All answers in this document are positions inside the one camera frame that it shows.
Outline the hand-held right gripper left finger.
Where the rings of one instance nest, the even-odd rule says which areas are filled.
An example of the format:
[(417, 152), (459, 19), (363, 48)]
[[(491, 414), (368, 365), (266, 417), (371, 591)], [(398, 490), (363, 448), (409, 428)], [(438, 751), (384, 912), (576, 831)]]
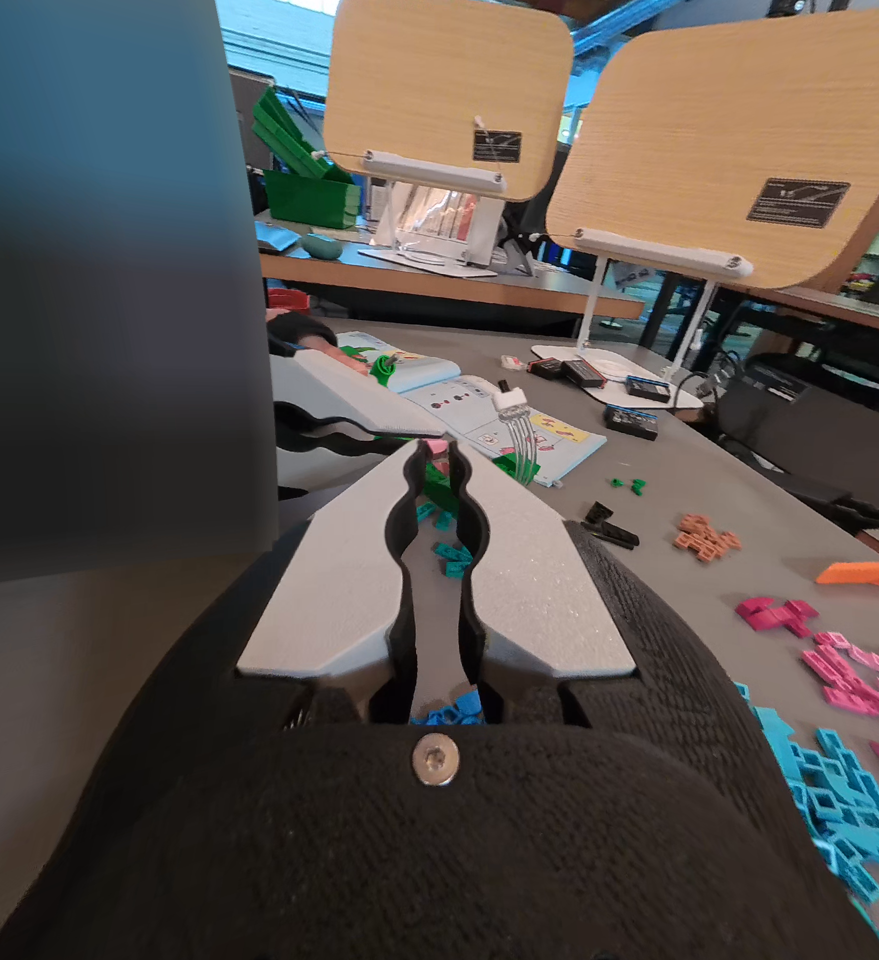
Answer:
[(242, 677), (341, 689), (371, 722), (409, 723), (418, 655), (403, 555), (428, 461), (411, 440), (313, 514), (237, 661)]

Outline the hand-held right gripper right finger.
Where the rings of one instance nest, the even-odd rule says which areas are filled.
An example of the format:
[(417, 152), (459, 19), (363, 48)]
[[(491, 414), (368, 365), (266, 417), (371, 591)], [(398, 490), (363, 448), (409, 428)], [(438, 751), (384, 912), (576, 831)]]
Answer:
[(450, 485), (463, 575), (458, 653), (483, 718), (505, 724), (524, 701), (564, 720), (570, 684), (638, 679), (635, 659), (567, 521), (494, 463), (453, 441)]

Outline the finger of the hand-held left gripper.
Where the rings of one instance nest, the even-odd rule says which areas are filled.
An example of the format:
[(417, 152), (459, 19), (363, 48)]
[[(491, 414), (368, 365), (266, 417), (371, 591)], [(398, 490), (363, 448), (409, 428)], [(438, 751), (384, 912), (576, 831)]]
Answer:
[(302, 496), (350, 485), (400, 450), (410, 432), (275, 429), (277, 486)]
[(344, 425), (376, 439), (443, 438), (433, 414), (314, 349), (270, 354), (274, 435), (278, 443), (319, 443)]

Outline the green brick plant with flower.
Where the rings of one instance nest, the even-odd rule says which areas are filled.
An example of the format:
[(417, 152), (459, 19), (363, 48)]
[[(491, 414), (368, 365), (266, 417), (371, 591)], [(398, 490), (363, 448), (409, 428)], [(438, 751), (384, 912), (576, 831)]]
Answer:
[[(516, 451), (513, 449), (506, 450), (505, 454), (494, 458), (492, 462), (513, 479), (518, 478), (518, 471), (525, 471), (527, 483), (531, 483), (540, 471), (540, 466), (535, 462), (529, 463), (523, 459), (518, 463)], [(424, 502), (417, 508), (419, 515), (424, 516), (426, 508), (431, 507), (447, 517), (447, 524), (458, 518), (460, 500), (453, 491), (451, 471), (448, 451), (426, 463), (422, 488)]]

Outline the person's left forearm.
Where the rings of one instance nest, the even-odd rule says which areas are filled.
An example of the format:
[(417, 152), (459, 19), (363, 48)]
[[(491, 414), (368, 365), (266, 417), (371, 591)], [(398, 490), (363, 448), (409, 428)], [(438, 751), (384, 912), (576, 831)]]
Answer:
[(320, 319), (302, 313), (266, 312), (266, 338), (272, 355), (292, 356), (298, 350), (313, 350), (326, 354), (339, 352), (335, 333)]

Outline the teal lego pile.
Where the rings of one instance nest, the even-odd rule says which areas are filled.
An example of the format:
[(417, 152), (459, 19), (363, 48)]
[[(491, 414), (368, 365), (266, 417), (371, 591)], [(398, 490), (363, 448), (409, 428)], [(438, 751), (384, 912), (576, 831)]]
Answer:
[[(452, 533), (456, 520), (454, 513), (430, 500), (416, 506), (416, 518), (419, 524), (432, 523), (434, 530), (442, 534)], [(461, 581), (465, 578), (473, 562), (473, 555), (467, 546), (437, 541), (432, 551), (441, 561), (442, 573), (447, 579)]]

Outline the lego instruction booklet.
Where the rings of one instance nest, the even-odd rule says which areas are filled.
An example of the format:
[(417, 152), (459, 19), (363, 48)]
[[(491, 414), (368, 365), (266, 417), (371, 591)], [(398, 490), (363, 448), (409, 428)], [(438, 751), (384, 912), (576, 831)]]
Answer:
[[(493, 394), (498, 392), (494, 383), (462, 374), (452, 361), (400, 350), (365, 332), (339, 333), (337, 345), (369, 368), (381, 354), (401, 353), (388, 390), (436, 416), (449, 434), (490, 460), (513, 450), (494, 411)], [(572, 426), (528, 403), (538, 445), (539, 472), (532, 483), (555, 486), (608, 441), (606, 436)]]

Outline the salmon lego pile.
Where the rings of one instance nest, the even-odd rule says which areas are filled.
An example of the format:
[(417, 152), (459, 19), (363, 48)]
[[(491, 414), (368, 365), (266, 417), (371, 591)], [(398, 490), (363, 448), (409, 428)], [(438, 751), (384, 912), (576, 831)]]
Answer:
[(700, 513), (686, 513), (676, 525), (672, 541), (675, 549), (690, 553), (699, 563), (711, 564), (728, 554), (743, 549), (741, 539), (732, 531), (719, 531), (710, 518)]

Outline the white clear-stemmed lego piece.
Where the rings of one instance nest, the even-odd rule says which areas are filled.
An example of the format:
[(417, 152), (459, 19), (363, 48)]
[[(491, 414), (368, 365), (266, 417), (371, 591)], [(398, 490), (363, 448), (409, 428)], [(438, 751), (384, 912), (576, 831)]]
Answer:
[[(516, 461), (523, 459), (530, 464), (539, 464), (539, 446), (537, 435), (531, 419), (531, 407), (523, 390), (511, 389), (508, 382), (502, 379), (498, 382), (498, 391), (492, 395), (492, 403), (497, 419), (505, 427), (508, 438), (515, 451)], [(525, 470), (518, 470), (515, 479), (521, 486), (529, 487), (524, 476)]]

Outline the magenta lego pile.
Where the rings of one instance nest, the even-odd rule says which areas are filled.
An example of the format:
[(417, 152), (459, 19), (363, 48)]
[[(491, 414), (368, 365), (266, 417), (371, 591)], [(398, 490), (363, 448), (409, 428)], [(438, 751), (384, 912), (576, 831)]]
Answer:
[(801, 640), (813, 636), (808, 622), (820, 616), (806, 601), (792, 599), (777, 604), (773, 597), (748, 598), (735, 606), (735, 613), (756, 632), (783, 629)]

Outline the pink lego pile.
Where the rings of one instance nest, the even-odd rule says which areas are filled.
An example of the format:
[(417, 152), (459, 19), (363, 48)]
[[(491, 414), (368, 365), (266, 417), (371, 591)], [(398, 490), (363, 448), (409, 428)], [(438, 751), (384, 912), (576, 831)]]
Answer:
[(818, 678), (825, 701), (837, 710), (879, 717), (879, 653), (867, 651), (835, 631), (818, 631), (801, 653)]

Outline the blue lego pile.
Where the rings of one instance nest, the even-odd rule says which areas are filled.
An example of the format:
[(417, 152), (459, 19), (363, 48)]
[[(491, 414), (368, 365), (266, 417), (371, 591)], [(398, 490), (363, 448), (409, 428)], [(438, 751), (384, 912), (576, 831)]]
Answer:
[(879, 788), (727, 681), (571, 683), (450, 733), (409, 852), (490, 958), (879, 958)]

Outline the person's left hand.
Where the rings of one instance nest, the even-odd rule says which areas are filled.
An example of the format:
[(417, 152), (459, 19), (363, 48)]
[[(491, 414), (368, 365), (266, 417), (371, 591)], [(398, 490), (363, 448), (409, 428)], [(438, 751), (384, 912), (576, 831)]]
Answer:
[(323, 337), (303, 337), (298, 341), (298, 345), (304, 350), (324, 354), (363, 376), (368, 376), (370, 373), (369, 365), (363, 359), (356, 359), (344, 353), (336, 343), (327, 342)]

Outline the wooden desk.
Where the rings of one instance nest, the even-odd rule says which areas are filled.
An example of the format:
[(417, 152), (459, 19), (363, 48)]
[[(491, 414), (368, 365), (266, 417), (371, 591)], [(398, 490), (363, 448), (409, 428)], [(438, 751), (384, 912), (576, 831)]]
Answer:
[(751, 299), (782, 306), (803, 314), (879, 330), (879, 305), (877, 304), (806, 287), (794, 286), (781, 290), (770, 290), (729, 284), (728, 288), (743, 293)]
[(346, 243), (334, 260), (313, 258), (299, 246), (281, 253), (262, 243), (259, 257), (265, 280), (283, 282), (343, 307), (406, 300), (580, 317), (591, 292), (589, 281), (564, 271), (532, 277), (447, 276), (372, 257), (357, 243)]

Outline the green plastic bin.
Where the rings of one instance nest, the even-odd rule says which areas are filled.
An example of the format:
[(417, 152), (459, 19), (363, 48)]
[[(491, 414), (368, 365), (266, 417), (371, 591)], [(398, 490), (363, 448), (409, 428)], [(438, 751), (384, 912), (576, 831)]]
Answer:
[(280, 102), (275, 89), (267, 87), (252, 108), (252, 131), (291, 174), (315, 181), (354, 186), (350, 173), (327, 159), (313, 156), (293, 118)]
[(352, 175), (334, 169), (320, 178), (265, 170), (265, 196), (275, 220), (332, 230), (355, 228), (361, 187)]

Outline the clear plastic bag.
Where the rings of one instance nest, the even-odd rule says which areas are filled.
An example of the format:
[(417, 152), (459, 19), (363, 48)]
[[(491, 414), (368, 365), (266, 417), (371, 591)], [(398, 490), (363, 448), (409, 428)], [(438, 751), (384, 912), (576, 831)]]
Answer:
[(463, 191), (394, 182), (389, 209), (396, 245), (437, 241), (441, 246), (467, 246), (472, 221), (483, 200)]

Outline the wooden board on white stand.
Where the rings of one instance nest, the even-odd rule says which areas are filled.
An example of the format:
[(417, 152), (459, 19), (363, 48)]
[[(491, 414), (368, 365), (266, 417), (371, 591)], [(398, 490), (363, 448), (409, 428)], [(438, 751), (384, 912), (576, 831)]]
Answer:
[(841, 283), (879, 224), (879, 8), (656, 30), (604, 68), (546, 213), (606, 263), (703, 280), (672, 365), (719, 286)]
[[(326, 154), (386, 182), (373, 258), (477, 279), (503, 210), (547, 185), (574, 60), (566, 24), (545, 11), (468, 1), (341, 2), (324, 117)], [(398, 246), (390, 210), (402, 182), (483, 198), (466, 246)]]

